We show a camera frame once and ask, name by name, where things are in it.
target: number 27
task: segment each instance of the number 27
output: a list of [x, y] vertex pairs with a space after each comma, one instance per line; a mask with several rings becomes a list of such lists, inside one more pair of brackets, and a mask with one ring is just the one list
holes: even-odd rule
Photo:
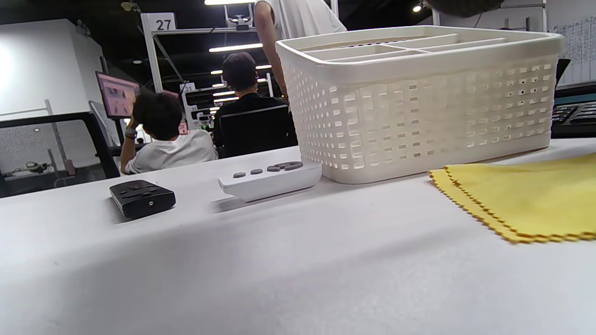
[[172, 24], [171, 20], [157, 20], [157, 24], [159, 24], [159, 27], [157, 27], [157, 30], [170, 30], [170, 24]]

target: black remote control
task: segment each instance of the black remote control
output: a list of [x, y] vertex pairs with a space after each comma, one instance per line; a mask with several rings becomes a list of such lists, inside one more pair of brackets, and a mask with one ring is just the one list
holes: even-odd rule
[[138, 219], [168, 210], [176, 204], [174, 192], [144, 180], [110, 187], [112, 199], [125, 218]]

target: yellow cloth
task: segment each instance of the yellow cloth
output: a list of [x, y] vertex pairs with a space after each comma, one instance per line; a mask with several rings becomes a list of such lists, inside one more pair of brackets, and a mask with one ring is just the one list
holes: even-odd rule
[[430, 171], [453, 202], [512, 243], [596, 238], [596, 154]]

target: tabletop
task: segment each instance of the tabletop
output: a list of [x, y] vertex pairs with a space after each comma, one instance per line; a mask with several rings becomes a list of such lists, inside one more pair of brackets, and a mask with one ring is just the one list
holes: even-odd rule
[[[561, 139], [497, 163], [595, 151], [596, 139]], [[0, 334], [596, 334], [596, 243], [510, 244], [427, 174], [322, 178], [250, 204], [218, 187], [298, 158], [293, 147], [1, 199]], [[124, 221], [108, 187], [140, 178], [178, 202]]]

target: boy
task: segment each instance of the boy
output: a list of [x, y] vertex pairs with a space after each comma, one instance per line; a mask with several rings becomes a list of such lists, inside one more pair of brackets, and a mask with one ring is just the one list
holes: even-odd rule
[[[125, 175], [143, 173], [217, 159], [209, 133], [196, 130], [180, 135], [180, 102], [167, 94], [141, 94], [136, 98], [122, 145], [121, 170]], [[153, 138], [135, 153], [136, 127]]]

